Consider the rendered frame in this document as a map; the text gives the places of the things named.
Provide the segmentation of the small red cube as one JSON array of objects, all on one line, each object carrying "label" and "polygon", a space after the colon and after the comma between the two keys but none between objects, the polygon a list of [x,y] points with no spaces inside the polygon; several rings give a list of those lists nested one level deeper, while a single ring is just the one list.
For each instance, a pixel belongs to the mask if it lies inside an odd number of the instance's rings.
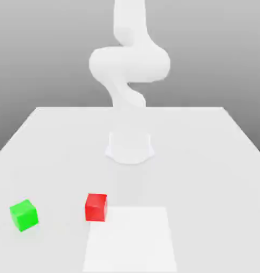
[{"label": "small red cube", "polygon": [[107,195],[88,193],[85,202],[86,221],[104,222],[107,215]]}]

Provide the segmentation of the small green cube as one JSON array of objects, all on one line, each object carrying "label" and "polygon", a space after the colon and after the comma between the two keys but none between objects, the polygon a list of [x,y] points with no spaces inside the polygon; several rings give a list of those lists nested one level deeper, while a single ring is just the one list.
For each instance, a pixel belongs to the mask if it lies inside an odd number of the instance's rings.
[{"label": "small green cube", "polygon": [[28,199],[11,206],[10,215],[13,223],[20,232],[38,224],[36,207]]}]

